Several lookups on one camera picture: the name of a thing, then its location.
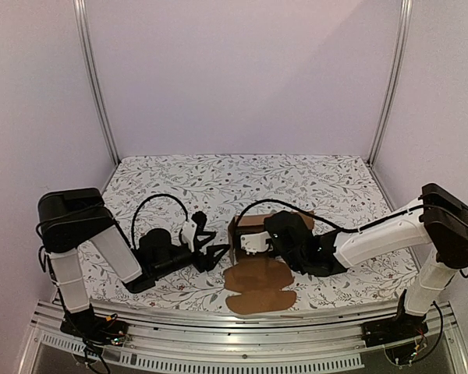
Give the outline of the brown cardboard box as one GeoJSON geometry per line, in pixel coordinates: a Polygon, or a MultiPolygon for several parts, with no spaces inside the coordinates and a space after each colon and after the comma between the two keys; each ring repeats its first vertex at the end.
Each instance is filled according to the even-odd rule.
{"type": "Polygon", "coordinates": [[[247,255],[240,248],[240,236],[265,231],[264,220],[269,214],[235,216],[228,226],[231,266],[223,273],[227,308],[237,315],[248,316],[291,309],[297,293],[289,287],[294,275],[289,266],[267,252],[247,255]]]}

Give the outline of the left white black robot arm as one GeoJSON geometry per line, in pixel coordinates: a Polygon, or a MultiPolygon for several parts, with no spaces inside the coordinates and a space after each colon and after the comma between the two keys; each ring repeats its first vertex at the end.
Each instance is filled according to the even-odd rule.
{"type": "Polygon", "coordinates": [[[37,212],[35,230],[45,253],[44,267],[71,314],[71,327],[84,338],[95,337],[101,327],[88,312],[90,300],[77,253],[82,244],[89,242],[96,248],[131,294],[147,291],[188,266],[209,272],[229,251],[228,245],[213,244],[216,234],[206,230],[207,216],[201,211],[184,215],[178,244],[163,228],[154,228],[140,239],[126,237],[96,188],[49,192],[40,198],[37,212]]]}

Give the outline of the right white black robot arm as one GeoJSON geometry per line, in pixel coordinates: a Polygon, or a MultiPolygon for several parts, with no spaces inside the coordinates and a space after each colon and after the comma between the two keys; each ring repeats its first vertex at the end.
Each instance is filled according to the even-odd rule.
{"type": "Polygon", "coordinates": [[[437,184],[401,210],[361,228],[335,228],[314,235],[303,218],[289,211],[264,221],[274,251],[294,271],[329,277],[390,252],[432,245],[417,278],[399,300],[399,314],[388,322],[388,333],[405,339],[431,303],[459,270],[468,268],[468,206],[437,184]]]}

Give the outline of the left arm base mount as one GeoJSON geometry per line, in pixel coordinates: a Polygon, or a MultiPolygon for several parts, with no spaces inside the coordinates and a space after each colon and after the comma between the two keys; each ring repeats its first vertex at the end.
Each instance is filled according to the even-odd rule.
{"type": "Polygon", "coordinates": [[[65,311],[60,330],[74,337],[99,345],[122,345],[129,324],[119,319],[117,313],[97,316],[92,305],[82,312],[65,311]]]}

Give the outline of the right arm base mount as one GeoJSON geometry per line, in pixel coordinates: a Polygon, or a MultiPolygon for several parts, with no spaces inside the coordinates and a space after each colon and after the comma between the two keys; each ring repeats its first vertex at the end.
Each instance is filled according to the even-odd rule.
{"type": "Polygon", "coordinates": [[[399,299],[396,314],[361,325],[361,339],[367,347],[390,344],[414,338],[428,332],[425,315],[414,316],[407,313],[404,300],[399,299]]]}

